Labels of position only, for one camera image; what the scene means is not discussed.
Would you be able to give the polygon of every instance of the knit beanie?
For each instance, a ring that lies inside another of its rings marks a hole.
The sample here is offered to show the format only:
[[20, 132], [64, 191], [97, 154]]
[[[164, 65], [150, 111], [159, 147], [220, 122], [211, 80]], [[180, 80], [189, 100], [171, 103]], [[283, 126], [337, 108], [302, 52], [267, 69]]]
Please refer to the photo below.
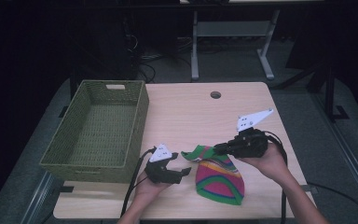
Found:
[[213, 147], [197, 146], [181, 152], [188, 161], [198, 161], [197, 193], [219, 203], [241, 205], [245, 186], [242, 176], [227, 155], [215, 155]]

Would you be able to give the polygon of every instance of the gray floor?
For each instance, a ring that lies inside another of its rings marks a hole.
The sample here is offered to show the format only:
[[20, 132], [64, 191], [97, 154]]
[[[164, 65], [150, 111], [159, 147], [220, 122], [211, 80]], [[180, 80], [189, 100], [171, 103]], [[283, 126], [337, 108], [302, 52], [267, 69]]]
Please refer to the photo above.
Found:
[[[243, 39], [216, 40], [218, 45], [204, 45], [200, 51], [200, 79], [198, 82], [261, 81], [269, 86], [277, 85], [300, 72], [285, 68], [293, 43], [272, 42], [268, 59], [276, 78], [267, 80], [263, 74], [255, 50], [263, 44], [263, 39], [249, 41]], [[190, 82], [190, 53], [178, 55], [180, 59], [165, 58], [147, 63], [156, 70], [156, 83]], [[151, 69], [142, 66], [151, 76]], [[343, 156], [341, 144], [336, 140], [333, 129], [338, 129], [351, 147], [358, 160], [358, 105], [351, 91], [339, 81], [336, 82], [335, 105], [342, 105], [350, 119], [338, 120], [332, 125], [326, 120], [320, 102], [324, 93], [309, 94], [306, 85], [309, 78], [298, 81], [284, 91], [271, 91], [286, 131], [295, 149], [297, 158], [306, 179], [350, 195], [358, 202], [358, 184], [353, 177], [348, 162]], [[62, 108], [69, 104], [69, 81], [62, 84], [51, 101], [44, 117], [29, 140], [16, 167], [0, 194], [0, 223], [22, 223], [24, 216], [31, 223], [116, 223], [114, 220], [58, 220], [50, 217], [62, 180], [48, 179], [51, 187], [35, 192], [43, 174], [38, 162], [46, 149], [51, 136], [59, 125]], [[313, 194], [321, 212], [332, 223], [358, 223], [358, 205], [352, 201], [322, 188]], [[146, 221], [146, 223], [167, 223], [168, 221]], [[280, 220], [210, 220], [209, 223], [279, 223]], [[190, 220], [170, 221], [169, 223], [190, 223]]]

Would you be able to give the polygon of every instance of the rectangular storage basket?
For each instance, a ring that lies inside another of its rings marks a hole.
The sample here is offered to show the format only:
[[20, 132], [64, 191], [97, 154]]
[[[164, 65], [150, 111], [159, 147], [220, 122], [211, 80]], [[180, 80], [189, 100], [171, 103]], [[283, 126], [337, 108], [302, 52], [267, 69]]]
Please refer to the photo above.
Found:
[[130, 183], [148, 105], [143, 81], [84, 80], [40, 165], [64, 180]]

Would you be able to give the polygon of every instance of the light wood tabletop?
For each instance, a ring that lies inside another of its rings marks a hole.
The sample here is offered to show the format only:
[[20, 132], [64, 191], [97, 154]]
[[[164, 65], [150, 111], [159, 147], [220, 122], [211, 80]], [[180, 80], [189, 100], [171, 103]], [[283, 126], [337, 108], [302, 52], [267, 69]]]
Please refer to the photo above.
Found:
[[[277, 134], [288, 155], [289, 169], [300, 185], [306, 185], [286, 130], [266, 84], [262, 82], [147, 84], [150, 103], [141, 153], [164, 143], [172, 152], [193, 151], [197, 145], [214, 146], [237, 135], [238, 116], [269, 108], [274, 112], [255, 128]], [[218, 91], [219, 99], [211, 97]], [[141, 171], [150, 154], [145, 157]], [[281, 217], [282, 189], [254, 167], [232, 158], [245, 183], [242, 205], [217, 203], [199, 196], [195, 176], [198, 164], [182, 156], [167, 168], [192, 167], [181, 184], [164, 190], [146, 208], [142, 219], [258, 219]], [[60, 194], [56, 218], [119, 218], [128, 184], [65, 181], [72, 192]], [[287, 204], [288, 217], [293, 213]]]

